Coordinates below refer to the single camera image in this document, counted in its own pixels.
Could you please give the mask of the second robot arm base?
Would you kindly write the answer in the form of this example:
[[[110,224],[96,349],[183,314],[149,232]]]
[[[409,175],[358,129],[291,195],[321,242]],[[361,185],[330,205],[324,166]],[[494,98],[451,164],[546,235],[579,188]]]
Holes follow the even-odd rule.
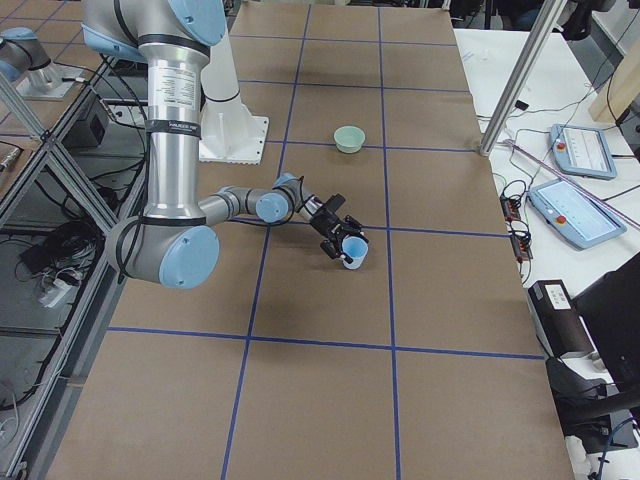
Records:
[[[25,99],[61,100],[74,83],[83,81],[82,72],[80,67],[55,63],[29,28],[1,32],[1,73],[10,82],[23,77],[16,90]]]

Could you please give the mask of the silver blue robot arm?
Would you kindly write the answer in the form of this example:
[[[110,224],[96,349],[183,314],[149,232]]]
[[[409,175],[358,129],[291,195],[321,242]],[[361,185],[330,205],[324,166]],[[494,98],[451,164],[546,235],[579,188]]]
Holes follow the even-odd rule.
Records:
[[[148,67],[147,194],[140,213],[109,233],[110,264],[125,277],[191,289],[215,269],[215,226],[255,215],[268,227],[299,215],[322,250],[356,269],[368,252],[361,224],[340,217],[343,197],[318,198],[285,173],[269,189],[226,187],[197,198],[200,162],[256,163],[268,119],[242,103],[219,1],[89,1],[82,24],[93,50]]]

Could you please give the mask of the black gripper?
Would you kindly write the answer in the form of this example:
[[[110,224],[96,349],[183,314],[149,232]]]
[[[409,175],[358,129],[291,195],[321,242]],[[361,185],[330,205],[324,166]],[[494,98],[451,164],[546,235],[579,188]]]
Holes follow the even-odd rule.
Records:
[[[310,217],[309,223],[325,238],[320,247],[330,259],[340,259],[350,263],[350,256],[343,252],[338,245],[341,244],[345,237],[356,237],[368,244],[369,239],[364,234],[363,225],[350,215],[340,218],[337,212],[333,214],[326,211],[323,207],[324,203],[319,199],[311,199],[309,201],[309,207],[314,206],[316,208]]]

